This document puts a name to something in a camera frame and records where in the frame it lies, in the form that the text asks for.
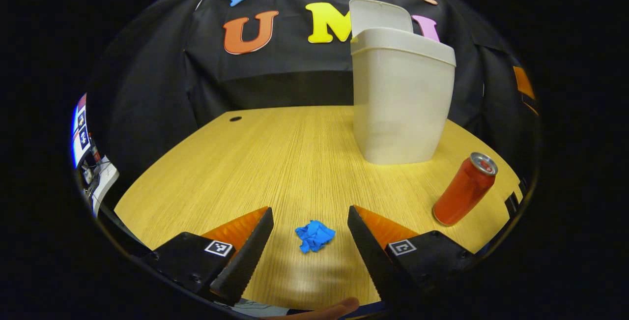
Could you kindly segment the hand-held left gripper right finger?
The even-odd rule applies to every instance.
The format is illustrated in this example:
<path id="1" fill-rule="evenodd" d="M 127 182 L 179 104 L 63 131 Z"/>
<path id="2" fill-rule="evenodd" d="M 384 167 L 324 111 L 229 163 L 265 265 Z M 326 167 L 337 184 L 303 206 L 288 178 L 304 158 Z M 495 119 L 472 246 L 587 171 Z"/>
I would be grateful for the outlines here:
<path id="1" fill-rule="evenodd" d="M 426 304 L 479 257 L 440 231 L 417 233 L 361 206 L 347 224 L 380 299 L 391 311 Z"/>

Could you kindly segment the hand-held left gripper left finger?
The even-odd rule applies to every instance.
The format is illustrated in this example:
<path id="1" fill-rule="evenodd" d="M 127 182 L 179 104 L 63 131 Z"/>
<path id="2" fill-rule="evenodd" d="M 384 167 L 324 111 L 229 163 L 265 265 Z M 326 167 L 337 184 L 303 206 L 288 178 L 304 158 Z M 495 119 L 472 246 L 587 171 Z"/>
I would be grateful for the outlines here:
<path id="1" fill-rule="evenodd" d="M 143 262 L 199 297 L 234 306 L 273 227 L 272 208 L 263 206 L 202 235 L 181 232 L 145 255 Z"/>

